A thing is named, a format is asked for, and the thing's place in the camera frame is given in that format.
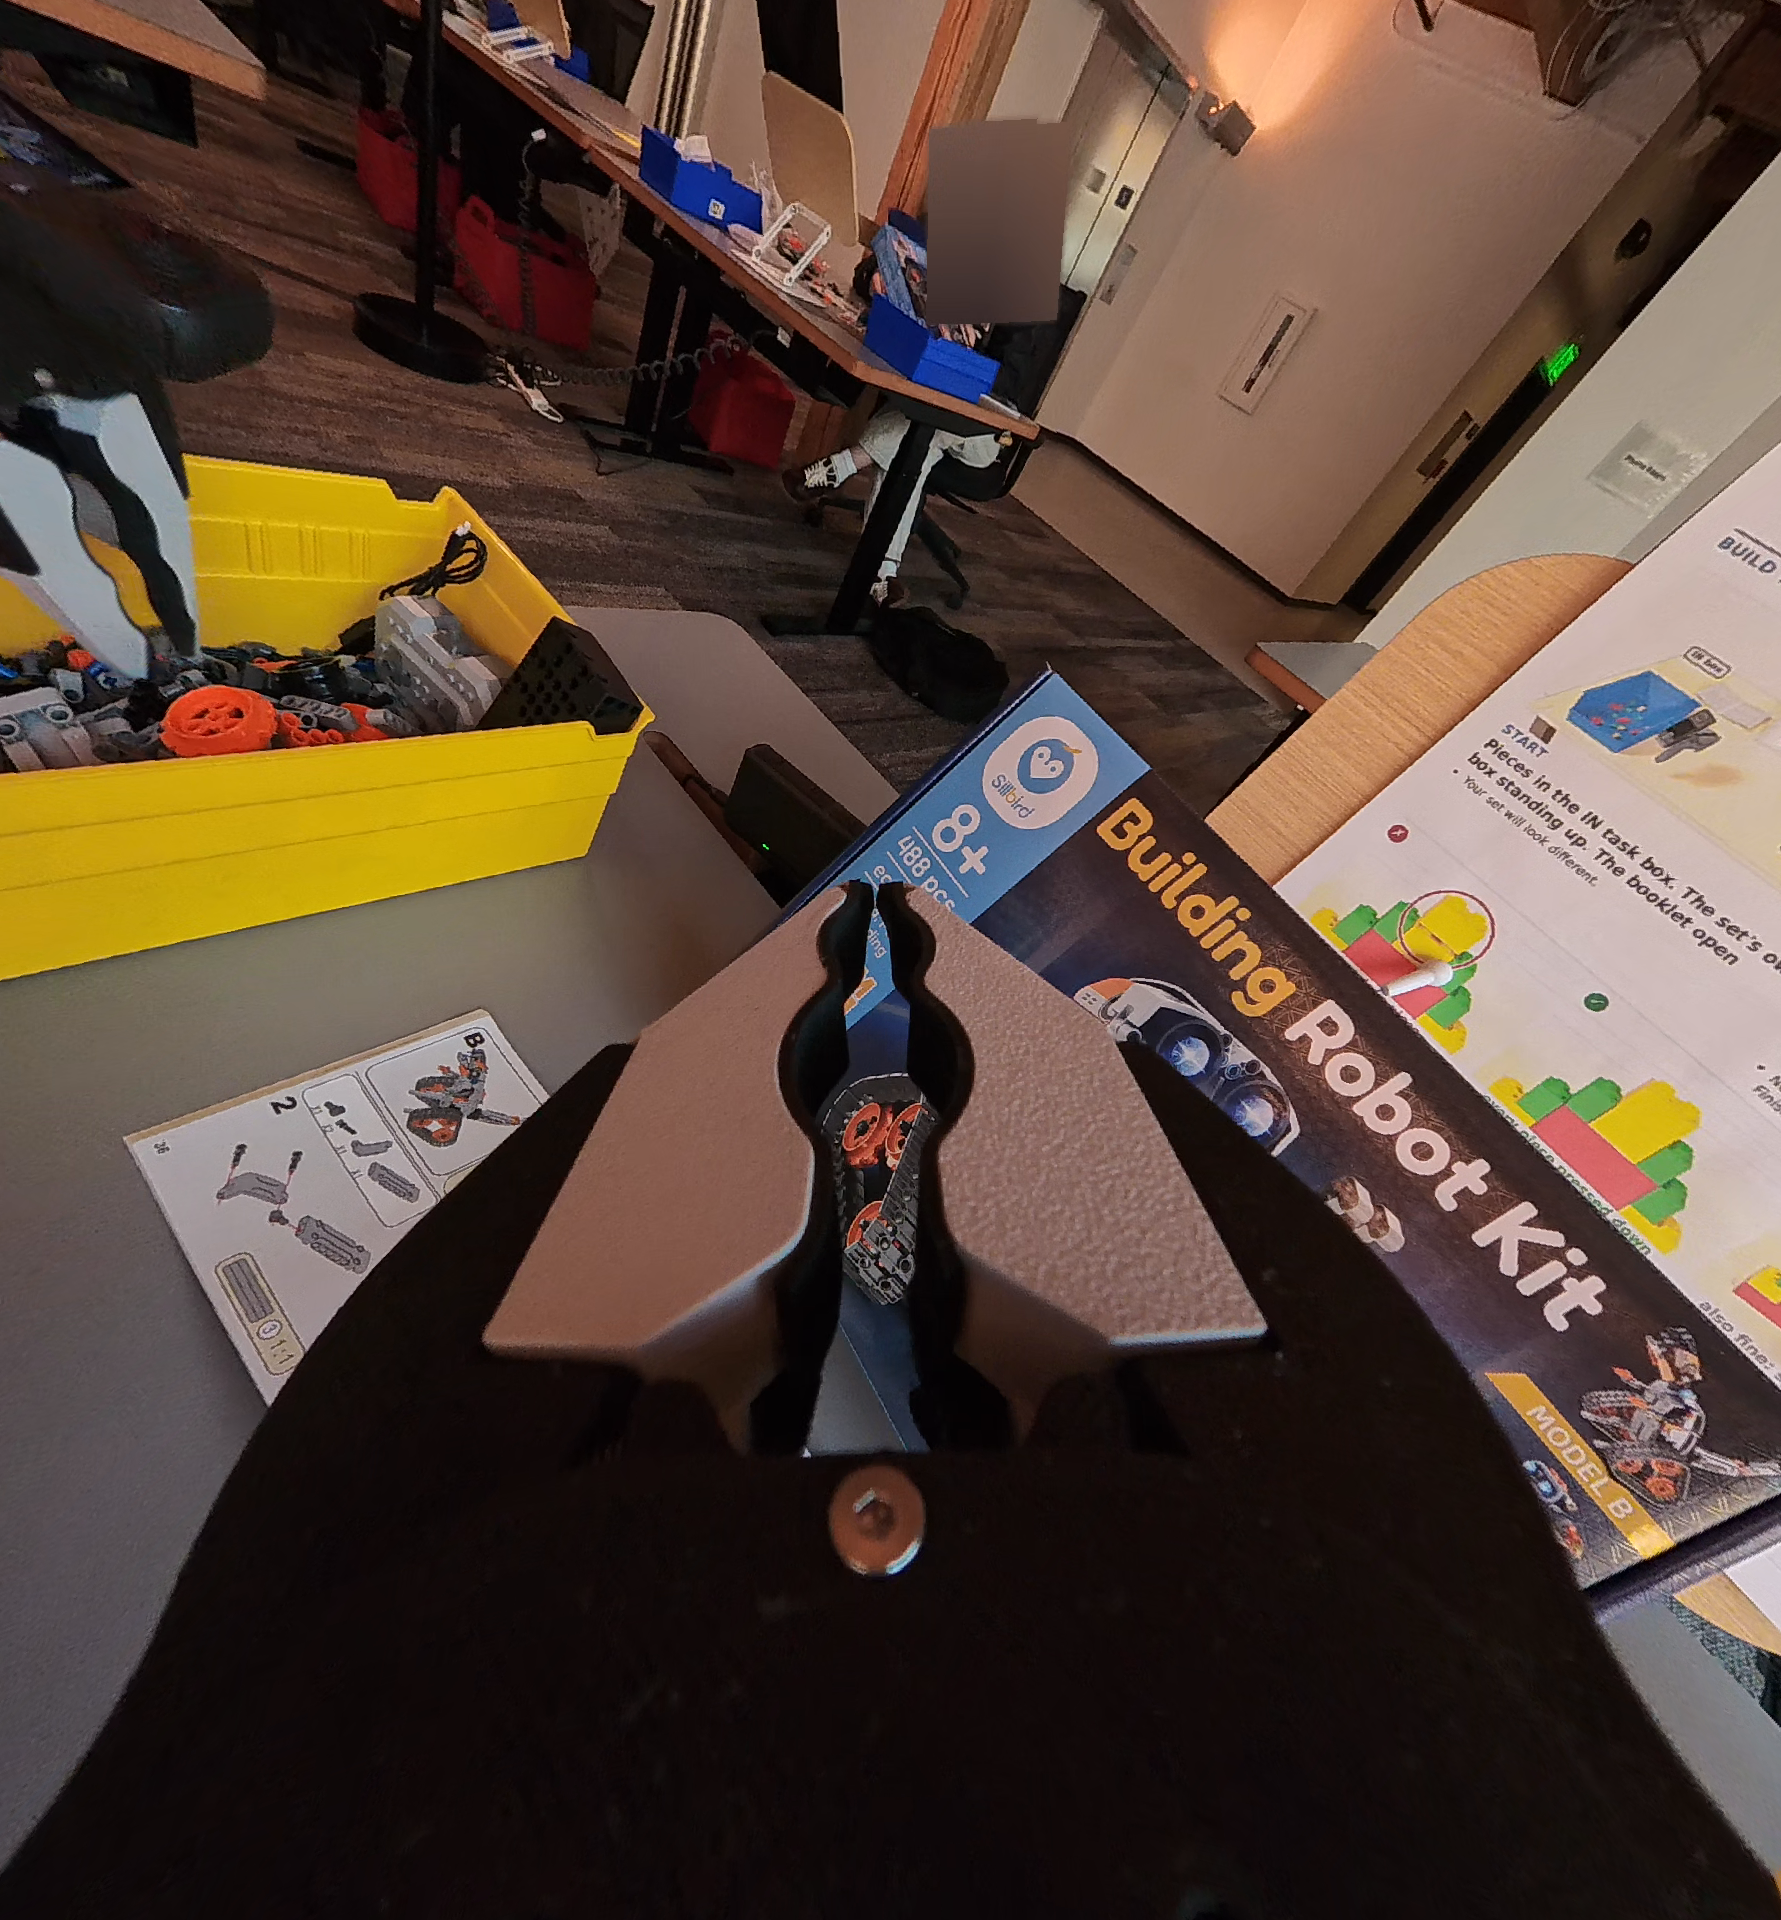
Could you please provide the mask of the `brown wooden desk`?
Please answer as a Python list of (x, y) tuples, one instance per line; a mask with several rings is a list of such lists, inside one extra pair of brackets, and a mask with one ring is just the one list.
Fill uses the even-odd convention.
[(90, 38), (167, 65), (243, 99), (262, 100), (265, 65), (204, 3), (14, 3)]

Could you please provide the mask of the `black power brick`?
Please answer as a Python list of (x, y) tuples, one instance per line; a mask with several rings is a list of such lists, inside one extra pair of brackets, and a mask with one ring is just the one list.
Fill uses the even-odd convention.
[(758, 853), (758, 876), (779, 905), (840, 862), (865, 827), (768, 742), (744, 751), (724, 820)]

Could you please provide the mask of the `orange gear wheel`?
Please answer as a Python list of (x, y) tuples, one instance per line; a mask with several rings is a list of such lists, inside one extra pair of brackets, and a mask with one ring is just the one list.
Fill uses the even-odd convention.
[(276, 733), (276, 707), (266, 695), (207, 683), (167, 708), (157, 742), (179, 759), (213, 759), (268, 751)]

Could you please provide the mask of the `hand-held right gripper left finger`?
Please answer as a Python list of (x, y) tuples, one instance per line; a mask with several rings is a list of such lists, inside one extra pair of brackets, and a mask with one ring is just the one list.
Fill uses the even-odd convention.
[(800, 1453), (840, 1301), (818, 1105), (848, 1072), (871, 889), (826, 889), (642, 1033), (484, 1343), (703, 1392)]

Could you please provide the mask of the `wooden post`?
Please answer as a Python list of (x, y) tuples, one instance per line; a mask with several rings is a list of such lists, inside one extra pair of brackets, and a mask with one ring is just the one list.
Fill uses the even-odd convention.
[(1025, 12), (1028, 3), (947, 3), (943, 6), (888, 166), (877, 209), (878, 227), (884, 227), (892, 211), (925, 213), (929, 133), (938, 127), (987, 119)]

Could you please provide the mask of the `pile of building pieces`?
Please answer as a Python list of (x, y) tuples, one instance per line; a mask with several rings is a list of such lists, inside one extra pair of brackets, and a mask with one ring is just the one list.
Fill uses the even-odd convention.
[(255, 642), (205, 650), (197, 660), (159, 660), (148, 679), (135, 681), (58, 638), (37, 650), (0, 655), (0, 776), (243, 759), (179, 759), (157, 742), (167, 708), (207, 683), (252, 689), (276, 707), (278, 733), (262, 754), (438, 735), (416, 733), (394, 710), (390, 689), (377, 686), (372, 649), (285, 656)]

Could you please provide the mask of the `blue plastic bin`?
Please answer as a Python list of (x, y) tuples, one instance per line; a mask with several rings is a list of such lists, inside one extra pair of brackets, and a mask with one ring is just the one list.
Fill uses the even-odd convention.
[(686, 158), (665, 132), (641, 132), (639, 177), (670, 208), (713, 228), (764, 228), (760, 191), (736, 181), (718, 161)]
[(958, 400), (987, 398), (1002, 372), (995, 360), (938, 337), (886, 296), (870, 301), (865, 348), (917, 387)]

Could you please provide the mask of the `grey motor block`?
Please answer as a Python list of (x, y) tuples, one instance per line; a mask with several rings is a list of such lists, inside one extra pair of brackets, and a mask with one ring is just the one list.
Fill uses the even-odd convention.
[(511, 675), (432, 595), (391, 595), (373, 613), (372, 660), (416, 733), (470, 733)]

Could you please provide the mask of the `yellow plastic bin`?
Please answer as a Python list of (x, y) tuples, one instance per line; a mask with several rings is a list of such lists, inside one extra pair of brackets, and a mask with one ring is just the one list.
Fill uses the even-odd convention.
[[(468, 522), (476, 583), (445, 590), (508, 666), (567, 612), (470, 499), (372, 477), (187, 457), (209, 642), (331, 642)], [(652, 717), (219, 759), (0, 774), (0, 980), (292, 921), (588, 851)]]

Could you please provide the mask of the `assembly instruction booklet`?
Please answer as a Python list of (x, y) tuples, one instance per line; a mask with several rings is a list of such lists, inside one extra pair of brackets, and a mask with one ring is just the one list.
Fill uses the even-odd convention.
[(470, 1012), (125, 1142), (265, 1402), (546, 1091)]

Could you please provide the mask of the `long wooden table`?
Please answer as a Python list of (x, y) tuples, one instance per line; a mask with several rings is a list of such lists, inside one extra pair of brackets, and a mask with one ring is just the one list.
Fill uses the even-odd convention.
[(692, 219), (642, 183), (625, 154), (605, 141), (600, 127), (575, 114), (551, 89), (530, 80), (517, 65), (503, 60), (461, 17), (445, 12), (444, 26), (445, 40), (464, 57), (520, 100), (527, 116), (583, 150), (588, 163), (622, 190), (633, 208), (625, 213), (625, 235), (639, 251), (652, 252), (654, 243), (675, 249), (686, 257), (684, 273), (702, 273), (710, 283), (717, 312), (724, 311), (721, 301), (732, 288), (772, 332), (787, 334), (773, 360), (791, 375), (807, 374), (807, 392), (854, 400), (860, 389), (874, 389), (894, 396), (910, 417), (932, 419), (945, 432), (1000, 434), (1019, 441), (1035, 441), (1042, 434), (1038, 420), (1008, 415), (987, 400), (965, 400), (925, 389), (877, 356), (854, 327), (764, 281), (724, 235)]

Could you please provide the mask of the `white wall cabinet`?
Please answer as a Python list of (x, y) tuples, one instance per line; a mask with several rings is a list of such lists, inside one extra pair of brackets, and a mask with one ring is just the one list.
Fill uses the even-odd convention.
[(1218, 398), (1252, 415), (1302, 338), (1313, 309), (1276, 294), (1218, 385)]

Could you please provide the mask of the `robot kit box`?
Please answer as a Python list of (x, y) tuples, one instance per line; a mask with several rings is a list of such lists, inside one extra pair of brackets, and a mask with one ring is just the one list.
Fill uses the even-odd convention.
[(1383, 1260), (1585, 1587), (1781, 1522), (1781, 1387), (1063, 679), (843, 851), (1163, 1063)]

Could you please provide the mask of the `black backpack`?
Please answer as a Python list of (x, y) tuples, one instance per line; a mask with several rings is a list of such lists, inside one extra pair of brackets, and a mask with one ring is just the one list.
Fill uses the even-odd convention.
[(932, 609), (877, 609), (868, 647), (902, 693), (952, 724), (978, 724), (1005, 703), (1010, 675), (1004, 658)]

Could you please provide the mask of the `grey elevator door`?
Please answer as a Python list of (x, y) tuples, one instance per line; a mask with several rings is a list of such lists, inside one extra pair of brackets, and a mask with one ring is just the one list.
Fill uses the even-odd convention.
[(1107, 273), (1134, 205), (1189, 108), (1189, 82), (1123, 12), (1105, 11), (1069, 92), (1061, 281), (1087, 296)]

